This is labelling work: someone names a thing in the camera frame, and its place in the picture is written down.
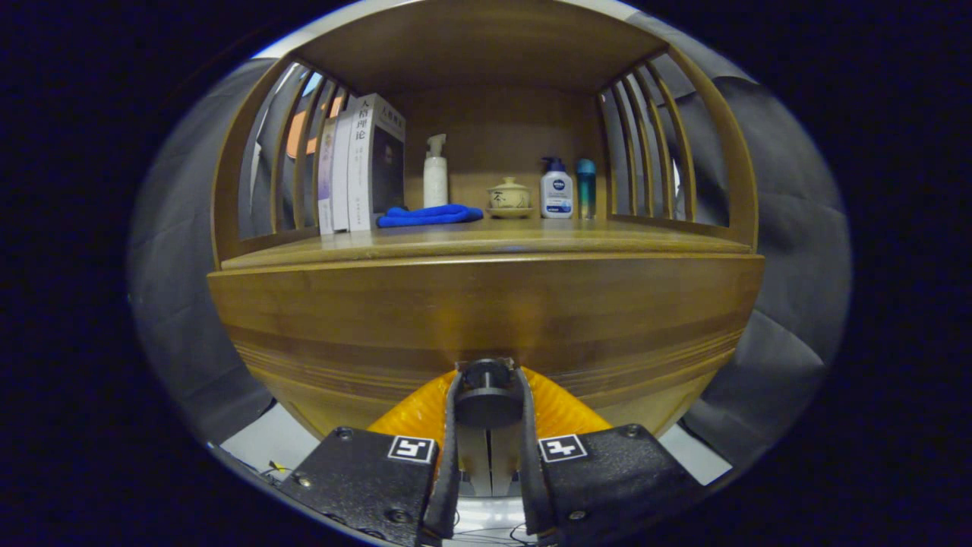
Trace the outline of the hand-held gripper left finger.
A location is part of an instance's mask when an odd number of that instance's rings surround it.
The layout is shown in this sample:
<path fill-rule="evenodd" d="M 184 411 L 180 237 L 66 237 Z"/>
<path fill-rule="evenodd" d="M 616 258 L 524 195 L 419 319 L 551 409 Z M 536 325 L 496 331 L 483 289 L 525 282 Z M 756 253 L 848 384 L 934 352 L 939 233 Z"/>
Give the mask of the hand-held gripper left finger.
<path fill-rule="evenodd" d="M 393 408 L 388 432 L 338 426 L 279 485 L 331 526 L 393 546 L 440 546 L 454 533 L 459 495 L 450 372 Z"/>

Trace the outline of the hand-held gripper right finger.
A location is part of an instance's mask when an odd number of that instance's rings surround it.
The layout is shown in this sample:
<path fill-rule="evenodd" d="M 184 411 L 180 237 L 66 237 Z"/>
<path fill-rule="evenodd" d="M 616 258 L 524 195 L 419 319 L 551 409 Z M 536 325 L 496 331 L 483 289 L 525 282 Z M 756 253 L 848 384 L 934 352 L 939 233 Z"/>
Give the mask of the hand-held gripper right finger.
<path fill-rule="evenodd" d="M 621 542 L 702 499 L 702 485 L 642 425 L 541 438 L 527 376 L 520 481 L 525 532 L 539 542 Z"/>

